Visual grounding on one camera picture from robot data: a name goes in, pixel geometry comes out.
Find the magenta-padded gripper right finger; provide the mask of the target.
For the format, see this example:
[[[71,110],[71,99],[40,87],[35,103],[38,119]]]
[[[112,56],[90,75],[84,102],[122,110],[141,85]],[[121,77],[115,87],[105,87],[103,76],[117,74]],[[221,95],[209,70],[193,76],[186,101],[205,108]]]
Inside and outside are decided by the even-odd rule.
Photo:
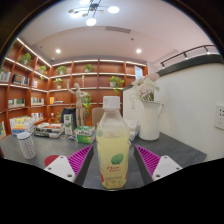
[[[158,156],[139,145],[134,146],[134,156],[145,185],[182,169],[168,155]]]

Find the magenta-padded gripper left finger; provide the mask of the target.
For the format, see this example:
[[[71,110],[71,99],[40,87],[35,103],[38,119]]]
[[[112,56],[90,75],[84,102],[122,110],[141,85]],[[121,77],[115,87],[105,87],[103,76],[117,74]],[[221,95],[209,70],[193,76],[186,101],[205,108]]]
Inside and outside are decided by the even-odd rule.
[[[82,186],[93,154],[93,146],[89,145],[68,157],[59,155],[45,168],[45,171]]]

